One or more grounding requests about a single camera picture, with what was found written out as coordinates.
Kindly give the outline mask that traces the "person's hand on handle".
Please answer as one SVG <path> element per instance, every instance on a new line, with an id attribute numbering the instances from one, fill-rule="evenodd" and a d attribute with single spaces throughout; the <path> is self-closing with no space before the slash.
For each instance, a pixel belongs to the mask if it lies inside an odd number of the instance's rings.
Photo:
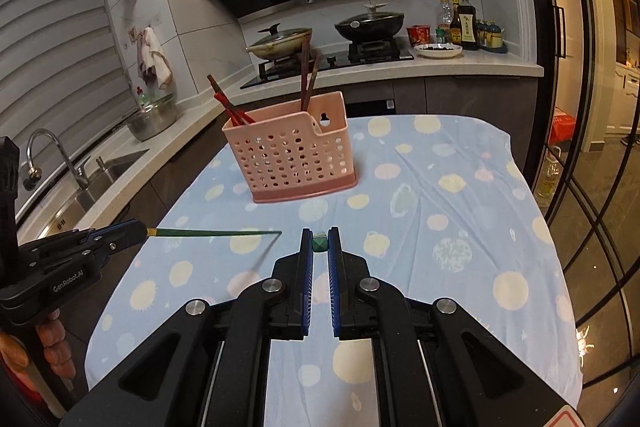
<path id="1" fill-rule="evenodd" d="M 59 309 L 54 310 L 36 326 L 36 331 L 43 345 L 44 357 L 53 373 L 61 378 L 74 379 L 76 367 L 60 315 Z"/>

